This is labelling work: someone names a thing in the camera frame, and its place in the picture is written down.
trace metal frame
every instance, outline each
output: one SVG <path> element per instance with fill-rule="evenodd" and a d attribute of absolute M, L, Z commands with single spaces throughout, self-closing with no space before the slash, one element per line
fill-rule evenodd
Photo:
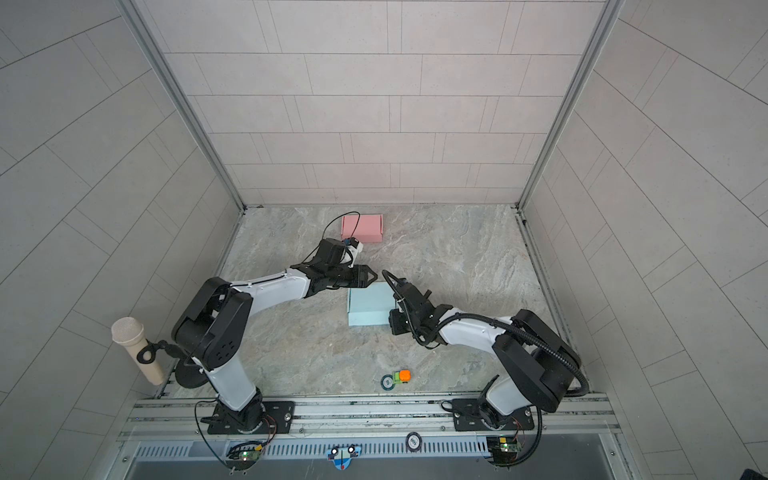
<path fill-rule="evenodd" d="M 541 177 L 544 165 L 552 155 L 552 151 L 563 131 L 565 122 L 576 105 L 576 100 L 578 100 L 581 91 L 584 90 L 584 84 L 587 83 L 587 78 L 594 67 L 594 63 L 598 60 L 600 50 L 603 48 L 608 35 L 611 33 L 611 28 L 616 22 L 622 2 L 623 0 L 607 0 L 605 2 L 603 11 L 600 13 L 600 18 L 594 26 L 587 47 L 576 68 L 576 73 L 571 79 L 571 83 L 568 85 L 568 90 L 563 97 L 563 103 L 560 105 L 558 114 L 555 116 L 552 127 L 544 141 L 544 145 L 541 147 L 538 159 L 531 170 L 531 176 L 528 177 L 528 181 L 525 183 L 520 201 L 517 203 L 519 210 L 524 210 L 531 200 L 531 194 L 533 193 L 536 182 L 538 182 L 538 179 Z"/>
<path fill-rule="evenodd" d="M 448 399 L 477 396 L 477 392 L 444 392 L 265 399 L 290 400 L 296 403 L 296 408 L 291 433 L 277 435 L 262 460 L 324 458 L 331 445 L 352 444 L 361 445 L 361 456 L 367 458 L 488 457 L 486 436 L 514 435 L 515 431 L 456 432 L 452 414 L 440 407 L 440 402 Z M 194 418 L 194 406 L 200 400 L 205 399 L 136 402 L 118 434 L 119 460 L 114 463 L 109 478 L 124 478 L 133 462 L 212 460 L 207 448 L 200 447 L 202 441 Z M 202 404 L 197 409 L 198 418 L 210 415 L 213 409 L 211 404 Z M 563 399 L 556 413 L 545 413 L 543 418 L 545 435 L 597 433 L 601 434 L 607 452 L 618 451 L 615 438 L 621 430 L 611 403 L 603 393 Z M 408 452 L 405 448 L 410 432 L 421 435 L 422 451 Z M 206 440 L 222 452 L 230 444 L 263 437 L 206 435 Z M 616 478 L 629 478 L 624 463 L 612 462 L 611 467 Z"/>
<path fill-rule="evenodd" d="M 128 28 L 136 38 L 136 42 L 139 44 L 139 47 L 141 47 L 144 56 L 149 61 L 155 74 L 157 74 L 157 77 L 160 79 L 160 83 L 163 85 L 171 101 L 176 106 L 176 110 L 179 112 L 181 119 L 187 125 L 187 128 L 192 134 L 192 138 L 197 143 L 197 146 L 200 147 L 200 151 L 203 152 L 205 158 L 210 162 L 216 175 L 224 182 L 224 186 L 235 201 L 237 209 L 243 213 L 246 209 L 246 205 L 240 197 L 240 193 L 237 191 L 232 179 L 230 179 L 227 170 L 224 168 L 223 162 L 219 158 L 219 154 L 211 144 L 200 120 L 197 118 L 187 100 L 187 96 L 182 92 L 178 80 L 174 77 L 170 66 L 166 62 L 160 48 L 157 46 L 157 42 L 149 31 L 141 13 L 136 8 L 133 0 L 115 0 L 115 3 L 117 4 L 120 13 L 123 15 Z"/>

